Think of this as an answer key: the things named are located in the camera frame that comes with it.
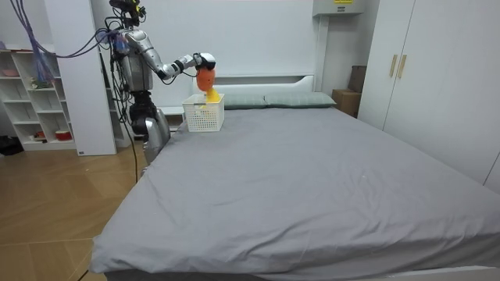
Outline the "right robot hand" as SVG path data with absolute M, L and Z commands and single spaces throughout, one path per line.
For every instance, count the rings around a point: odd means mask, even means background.
M 216 60 L 213 55 L 209 53 L 194 53 L 193 58 L 195 60 L 195 68 L 197 70 L 213 70 L 216 67 Z

